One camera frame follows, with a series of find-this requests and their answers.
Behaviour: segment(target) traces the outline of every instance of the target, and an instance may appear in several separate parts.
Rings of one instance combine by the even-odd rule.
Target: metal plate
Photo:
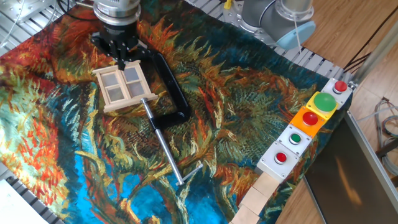
[[[24,8],[21,10],[22,2],[23,0],[1,0],[0,12],[12,21],[16,21],[18,14],[21,13],[18,19],[18,23],[21,23],[43,11],[46,7],[53,4],[55,0],[25,0]]]

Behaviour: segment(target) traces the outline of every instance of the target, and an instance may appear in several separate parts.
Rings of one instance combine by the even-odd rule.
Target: sunflower painting fabric
[[[140,39],[163,54],[192,109],[164,130],[178,168],[204,167],[181,187],[142,105],[104,113],[92,71],[114,65],[90,42],[99,22],[63,16],[0,58],[0,161],[65,223],[228,223],[259,158],[327,79],[183,1],[142,1]],[[95,19],[83,7],[76,16]],[[173,111],[141,63],[156,114]],[[343,118],[314,138],[261,213],[275,223]]]

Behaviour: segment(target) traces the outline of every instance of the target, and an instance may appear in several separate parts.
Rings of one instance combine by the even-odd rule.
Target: button panel
[[[316,118],[312,118],[312,121],[309,122],[308,120],[305,119],[306,114],[311,114],[311,116],[315,116]],[[317,122],[314,125],[308,125],[307,123],[314,123],[314,120]],[[294,116],[292,121],[289,123],[292,126],[295,126],[302,132],[304,132],[307,136],[310,136],[310,138],[314,138],[319,129],[326,123],[326,121],[315,114],[314,112],[308,110],[306,107],[301,107],[301,109],[297,112],[297,114]]]
[[[276,162],[278,153],[282,153],[286,156],[285,162],[283,164]],[[288,150],[279,142],[274,142],[268,148],[266,153],[262,155],[260,161],[257,163],[257,167],[281,183],[290,174],[298,161],[298,155]]]
[[[320,92],[316,92],[305,107],[327,121],[335,113],[338,104],[336,104],[335,99],[330,94],[322,93],[318,96],[319,94]]]
[[[308,145],[311,143],[312,138],[299,130],[293,125],[288,125],[286,129],[280,134],[277,142],[283,144],[287,149],[294,154],[301,156]]]
[[[342,81],[331,78],[321,91],[322,93],[329,93],[335,98],[338,110],[340,110],[340,108],[346,103],[347,99],[353,92],[353,90],[348,87],[346,87],[346,90],[343,91],[345,89],[344,85],[346,85],[346,83],[342,83]]]

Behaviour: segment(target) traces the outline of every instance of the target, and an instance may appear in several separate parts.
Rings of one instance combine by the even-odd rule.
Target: emergency stop button
[[[337,81],[333,87],[333,91],[336,94],[342,94],[346,90],[347,90],[347,84],[343,81]]]
[[[282,165],[286,162],[286,154],[283,152],[278,152],[275,156],[275,162]]]

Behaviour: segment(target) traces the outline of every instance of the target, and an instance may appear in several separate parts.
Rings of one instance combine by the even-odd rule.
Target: cable
[[[62,12],[65,13],[66,15],[68,15],[68,16],[74,18],[74,19],[77,19],[77,20],[80,20],[80,21],[88,21],[88,22],[92,22],[92,21],[97,21],[97,20],[98,20],[98,18],[97,18],[97,19],[84,19],[84,18],[79,18],[79,17],[76,17],[76,16],[74,16],[74,15],[71,15],[71,14],[69,14],[69,12],[67,12],[67,11],[62,7],[62,5],[61,5],[61,0],[57,0],[57,2],[58,2],[58,6],[59,6],[60,9],[62,10]]]
[[[375,112],[381,111],[381,110],[380,110],[380,106],[383,105],[384,103],[387,103],[388,105],[392,106],[392,107],[390,107],[391,109],[392,109],[392,108],[396,108],[395,105],[393,105],[392,103],[388,102],[387,100],[381,100],[381,101],[376,105],[376,107],[375,107],[375,109],[374,109]],[[382,141],[382,130],[383,130],[383,129],[386,129],[386,128],[385,128],[385,124],[388,122],[388,121],[386,121],[387,119],[385,119],[385,120],[383,121],[383,125],[382,125],[382,124],[380,123],[379,114],[376,114],[377,138],[378,138],[378,140],[379,140],[379,147],[380,147],[380,148],[383,148],[386,144],[390,143],[392,140],[395,139],[395,137],[389,137],[389,138],[387,138],[384,142]],[[381,161],[382,161],[382,163],[384,164],[384,167],[385,167],[391,174],[398,175],[398,166],[396,166],[396,165],[390,160],[390,158],[388,157],[387,154],[381,158]]]
[[[57,8],[57,4],[54,4],[54,11],[52,11],[51,18],[50,18],[49,22],[45,25],[44,28],[46,28],[52,22],[52,18],[54,18],[56,8]]]
[[[379,111],[377,111],[377,112],[375,112],[375,113],[373,113],[373,114],[367,115],[366,117],[359,119],[358,122],[364,121],[364,120],[366,120],[366,119],[369,119],[369,118],[373,117],[374,115],[377,115],[377,114],[379,114],[379,113],[381,113],[381,112],[384,112],[384,111],[386,111],[386,110],[391,110],[391,109],[398,109],[398,106],[391,106],[391,107],[389,107],[389,108],[384,108],[383,110],[379,110]]]
[[[386,19],[380,24],[380,26],[374,31],[372,36],[366,41],[366,43],[361,47],[361,49],[355,54],[355,56],[347,63],[347,65],[343,68],[343,70],[346,70],[352,63],[353,60],[362,52],[363,49],[370,43],[370,41],[373,39],[373,37],[379,32],[379,30],[384,26],[384,24],[391,18],[394,13],[398,10],[398,6],[386,17]]]
[[[297,22],[296,22],[296,15],[295,15],[295,14],[293,15],[293,18],[294,18],[294,27],[295,27],[296,34],[297,34],[298,51],[299,51],[300,54],[301,54],[299,30],[297,29]]]
[[[10,32],[8,32],[8,34],[6,35],[6,37],[4,38],[4,40],[1,42],[0,44],[0,49],[3,48],[6,44],[8,44],[8,38],[10,38],[11,32],[14,29],[15,25],[17,24],[19,17],[22,14],[22,10],[24,10],[24,4],[25,4],[25,0],[22,1],[22,6],[21,6],[21,11],[19,12],[17,19],[15,20],[14,24],[12,25]]]
[[[366,61],[367,58],[362,58],[358,63],[356,63],[355,65],[351,66],[350,68],[345,69],[345,72],[350,71],[351,69],[357,67],[358,65],[362,64],[364,61]]]
[[[388,135],[390,135],[390,136],[392,136],[392,137],[394,137],[394,138],[398,138],[398,134],[394,134],[394,133],[392,133],[390,130],[388,130],[386,124],[387,124],[388,122],[397,121],[397,120],[398,120],[398,116],[397,116],[397,115],[394,115],[394,116],[390,116],[390,117],[386,118],[386,119],[382,122],[382,124],[381,124],[381,125],[382,125],[383,131],[384,131],[386,134],[388,134]]]

